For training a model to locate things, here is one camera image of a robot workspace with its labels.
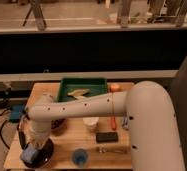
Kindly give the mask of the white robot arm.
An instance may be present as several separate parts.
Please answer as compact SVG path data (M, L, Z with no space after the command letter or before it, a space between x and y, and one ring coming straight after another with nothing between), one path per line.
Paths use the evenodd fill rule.
M127 91L69 102L48 93L28 109L31 146L41 149L51 122L63 118L126 116L129 119L134 171L186 171L176 112L170 95L158 83L142 81Z

